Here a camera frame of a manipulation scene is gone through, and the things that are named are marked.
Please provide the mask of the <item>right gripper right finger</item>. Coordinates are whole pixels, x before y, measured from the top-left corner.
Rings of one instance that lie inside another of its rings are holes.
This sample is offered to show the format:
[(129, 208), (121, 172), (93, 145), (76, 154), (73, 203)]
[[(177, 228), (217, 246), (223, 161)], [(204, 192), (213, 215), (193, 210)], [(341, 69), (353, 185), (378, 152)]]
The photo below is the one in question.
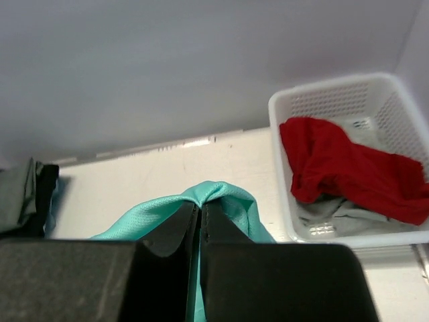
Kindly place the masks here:
[(377, 321), (360, 261), (340, 244), (259, 244), (213, 201), (202, 210), (208, 321)]

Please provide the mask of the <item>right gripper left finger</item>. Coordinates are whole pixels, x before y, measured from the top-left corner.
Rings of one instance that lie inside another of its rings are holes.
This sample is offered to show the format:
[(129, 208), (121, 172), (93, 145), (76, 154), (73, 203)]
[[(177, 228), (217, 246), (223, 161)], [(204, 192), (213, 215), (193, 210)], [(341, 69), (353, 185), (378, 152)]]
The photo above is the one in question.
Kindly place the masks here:
[(191, 321), (199, 208), (137, 241), (5, 239), (2, 321)]

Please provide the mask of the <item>teal t shirt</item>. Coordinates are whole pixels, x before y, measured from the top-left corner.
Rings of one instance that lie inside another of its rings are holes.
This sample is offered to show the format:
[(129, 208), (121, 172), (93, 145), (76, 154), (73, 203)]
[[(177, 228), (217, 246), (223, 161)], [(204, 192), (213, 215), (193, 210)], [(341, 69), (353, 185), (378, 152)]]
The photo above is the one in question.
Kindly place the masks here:
[(256, 321), (251, 260), (271, 236), (257, 202), (226, 182), (140, 203), (98, 241), (133, 244), (121, 321)]

